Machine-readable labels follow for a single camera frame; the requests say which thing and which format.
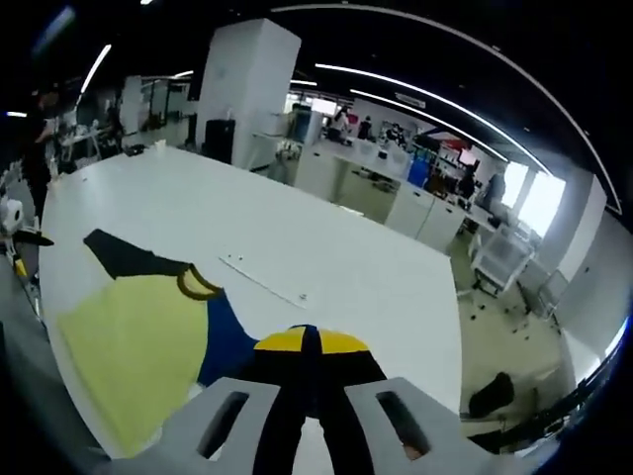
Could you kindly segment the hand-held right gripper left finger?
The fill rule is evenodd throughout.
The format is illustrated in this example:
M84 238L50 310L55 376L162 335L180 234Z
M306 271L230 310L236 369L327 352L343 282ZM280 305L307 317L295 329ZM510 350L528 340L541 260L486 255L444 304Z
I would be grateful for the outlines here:
M315 413L315 329L259 340L248 357L163 425L154 445L114 474L290 474Z

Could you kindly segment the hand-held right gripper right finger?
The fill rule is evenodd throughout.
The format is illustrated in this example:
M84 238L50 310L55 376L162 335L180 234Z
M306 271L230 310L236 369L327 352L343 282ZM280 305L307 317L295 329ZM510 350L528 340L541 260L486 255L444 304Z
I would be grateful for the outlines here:
M337 474L522 474L461 433L457 417L403 377L387 377L369 347L316 331L316 406Z

